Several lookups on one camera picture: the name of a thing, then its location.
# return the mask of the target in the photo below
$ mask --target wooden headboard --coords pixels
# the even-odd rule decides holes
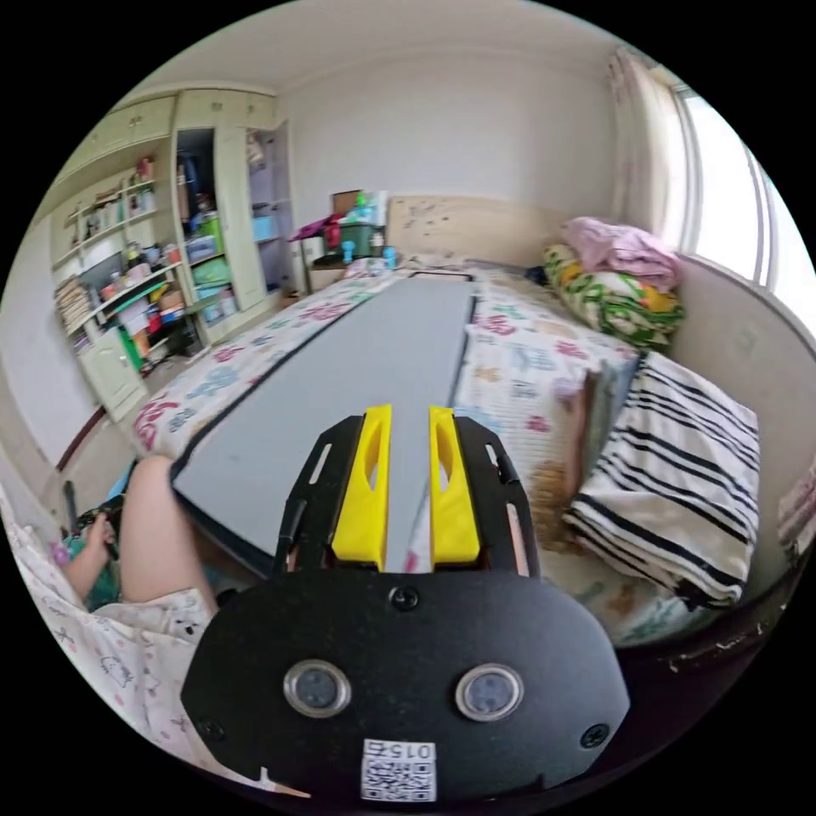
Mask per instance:
[[[403,254],[453,252],[527,268],[558,239],[564,212],[492,198],[395,195],[388,203],[388,244]]]

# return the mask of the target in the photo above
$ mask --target ceiling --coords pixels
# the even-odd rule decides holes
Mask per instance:
[[[619,43],[526,0],[297,0],[198,42],[123,101],[214,82],[282,94],[346,65],[422,50],[524,54],[600,77]]]

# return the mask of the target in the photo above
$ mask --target window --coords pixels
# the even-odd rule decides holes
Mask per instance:
[[[677,91],[689,166],[682,249],[770,292],[816,336],[816,272],[782,197],[730,125]]]

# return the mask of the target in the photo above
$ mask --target label sticker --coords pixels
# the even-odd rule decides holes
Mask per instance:
[[[360,798],[369,802],[436,802],[436,745],[365,739]]]

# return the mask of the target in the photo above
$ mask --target floor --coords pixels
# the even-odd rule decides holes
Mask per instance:
[[[278,309],[250,320],[239,331],[227,335],[221,344],[228,343],[247,329],[263,323],[292,302],[291,299],[286,300]],[[180,357],[173,357],[159,364],[146,379],[149,395],[158,394],[188,364],[188,360]],[[140,406],[136,407],[120,422],[112,422],[107,417],[103,419],[77,448],[65,470],[62,473],[54,473],[48,481],[40,499],[60,526],[68,526],[68,512],[63,494],[63,485],[66,481],[73,482],[76,510],[83,513],[107,498],[111,487],[138,455],[139,451],[131,440],[129,429],[133,426],[139,410]]]

